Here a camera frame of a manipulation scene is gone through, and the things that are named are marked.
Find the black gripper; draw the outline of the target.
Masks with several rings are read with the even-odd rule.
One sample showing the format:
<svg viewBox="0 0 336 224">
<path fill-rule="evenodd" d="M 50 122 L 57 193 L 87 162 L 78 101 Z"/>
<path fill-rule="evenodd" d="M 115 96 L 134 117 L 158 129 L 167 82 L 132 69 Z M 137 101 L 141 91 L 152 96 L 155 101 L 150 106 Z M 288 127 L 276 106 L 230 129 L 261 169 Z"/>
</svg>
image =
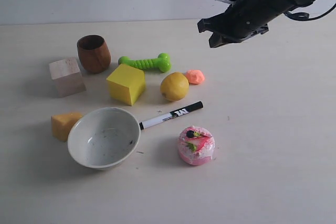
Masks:
<svg viewBox="0 0 336 224">
<path fill-rule="evenodd" d="M 225 17 L 202 18 L 197 29 L 199 33 L 213 32 L 210 48 L 236 44 L 293 6 L 293 0 L 241 0 Z"/>
</svg>

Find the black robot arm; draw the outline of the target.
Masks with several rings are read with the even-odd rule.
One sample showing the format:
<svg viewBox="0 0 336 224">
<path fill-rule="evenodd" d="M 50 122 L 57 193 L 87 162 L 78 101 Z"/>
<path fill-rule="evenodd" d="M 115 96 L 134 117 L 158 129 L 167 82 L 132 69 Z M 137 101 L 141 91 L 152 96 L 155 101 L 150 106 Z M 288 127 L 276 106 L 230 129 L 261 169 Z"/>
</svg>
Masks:
<svg viewBox="0 0 336 224">
<path fill-rule="evenodd" d="M 288 18 L 307 22 L 307 13 L 292 13 L 316 0 L 229 0 L 229 7 L 221 14 L 203 18 L 197 23 L 199 33 L 210 31 L 209 46 L 217 48 L 243 42 L 268 32 L 268 23 L 284 14 Z"/>
</svg>

